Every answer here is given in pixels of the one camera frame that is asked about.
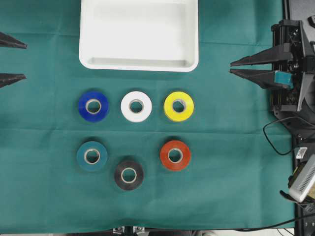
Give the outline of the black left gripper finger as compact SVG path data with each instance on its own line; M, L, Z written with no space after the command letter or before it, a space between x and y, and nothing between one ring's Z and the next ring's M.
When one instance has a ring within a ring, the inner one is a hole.
M0 88L11 85L23 79L26 79L26 76L24 74L1 73Z
M0 32L0 46L7 47L7 48L21 48L27 49L27 44L11 37L8 34Z

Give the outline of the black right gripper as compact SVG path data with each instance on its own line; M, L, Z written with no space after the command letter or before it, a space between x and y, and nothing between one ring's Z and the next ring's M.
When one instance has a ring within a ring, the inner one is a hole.
M230 66L270 64L273 70L230 69L271 93L276 116L315 114L315 29L299 20L282 20L272 26L273 46Z

